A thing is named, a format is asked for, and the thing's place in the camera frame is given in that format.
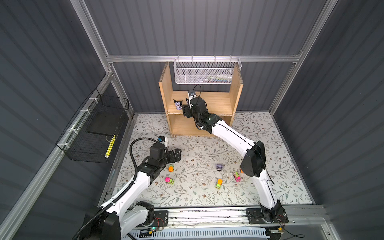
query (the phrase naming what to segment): leaf pattern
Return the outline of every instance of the leaf pattern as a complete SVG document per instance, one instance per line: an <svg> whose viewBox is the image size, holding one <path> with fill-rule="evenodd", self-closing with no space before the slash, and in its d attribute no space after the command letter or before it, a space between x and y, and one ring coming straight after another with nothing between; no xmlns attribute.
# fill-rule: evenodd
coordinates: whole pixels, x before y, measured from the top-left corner
<svg viewBox="0 0 384 240"><path fill-rule="evenodd" d="M232 127L247 138L264 143L267 170L275 183L272 188L282 204L312 203L269 113L236 113ZM168 137L170 150L182 150L182 160L173 164L174 172L165 168L134 204L139 201L156 207L258 204L260 198L250 177L240 173L242 157L222 139L171 138L165 114L139 114L130 143L142 136L156 139L161 135ZM133 146L137 165L149 155L151 145L151 141L139 141ZM216 171L218 163L223 165L221 172ZM239 172L240 182L235 181L234 172ZM127 149L114 194L132 176L133 164ZM175 180L174 185L165 182L166 176ZM221 189L215 188L218 179L223 180Z"/></svg>

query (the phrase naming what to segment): enclosure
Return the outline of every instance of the enclosure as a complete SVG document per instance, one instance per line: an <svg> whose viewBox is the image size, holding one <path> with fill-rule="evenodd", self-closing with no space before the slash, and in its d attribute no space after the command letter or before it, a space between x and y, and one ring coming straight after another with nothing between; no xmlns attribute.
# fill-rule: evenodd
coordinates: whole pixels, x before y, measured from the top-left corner
<svg viewBox="0 0 384 240"><path fill-rule="evenodd" d="M288 231L380 238L383 1L3 1L0 11L1 239L72 237L130 182L132 141L158 136L181 161L134 204L169 211L164 232L252 227L245 212L260 197L243 157L183 115L191 90L264 143ZM152 144L133 146L137 165Z"/></svg>

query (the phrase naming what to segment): yellow strip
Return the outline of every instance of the yellow strip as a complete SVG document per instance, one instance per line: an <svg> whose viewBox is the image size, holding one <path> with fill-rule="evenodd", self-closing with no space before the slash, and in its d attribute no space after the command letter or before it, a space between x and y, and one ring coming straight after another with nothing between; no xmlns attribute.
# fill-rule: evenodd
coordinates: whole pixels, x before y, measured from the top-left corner
<svg viewBox="0 0 384 240"><path fill-rule="evenodd" d="M105 154L105 158L108 158L109 155L111 154L113 144L115 143L115 138L116 138L116 135L113 135L113 138L111 139L111 142L109 143L107 153Z"/></svg>

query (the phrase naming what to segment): pink toy car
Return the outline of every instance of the pink toy car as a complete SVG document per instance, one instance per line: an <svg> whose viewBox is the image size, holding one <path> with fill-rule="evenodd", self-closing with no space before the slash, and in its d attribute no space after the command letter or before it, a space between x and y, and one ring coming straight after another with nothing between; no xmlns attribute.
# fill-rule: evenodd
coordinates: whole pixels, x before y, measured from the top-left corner
<svg viewBox="0 0 384 240"><path fill-rule="evenodd" d="M235 172L235 174L233 176L235 177L236 182L241 181L241 177L240 177L238 172Z"/></svg>
<svg viewBox="0 0 384 240"><path fill-rule="evenodd" d="M170 177L166 177L166 183L169 183L169 184L174 184L174 181L175 180L173 180L172 178L170 178Z"/></svg>

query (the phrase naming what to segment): black mounting plate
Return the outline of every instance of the black mounting plate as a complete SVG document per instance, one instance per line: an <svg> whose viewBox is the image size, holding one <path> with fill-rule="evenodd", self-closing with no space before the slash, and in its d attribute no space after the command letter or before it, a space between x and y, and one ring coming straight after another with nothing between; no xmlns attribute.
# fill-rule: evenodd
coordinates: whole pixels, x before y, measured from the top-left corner
<svg viewBox="0 0 384 240"><path fill-rule="evenodd" d="M168 211L155 211L155 216L153 217L153 223L151 225L143 226L142 224L140 224L137 227L157 227L156 218L159 219L159 227L166 227L168 225Z"/></svg>
<svg viewBox="0 0 384 240"><path fill-rule="evenodd" d="M249 224L262 224L262 223L267 223L263 220L263 214L261 213L261 208L260 207L255 207L255 208L249 208L246 209L247 212L247 217ZM288 223L288 216L285 212L285 209L282 207L277 213L278 218L281 220L279 222L277 219L272 222L272 223Z"/></svg>

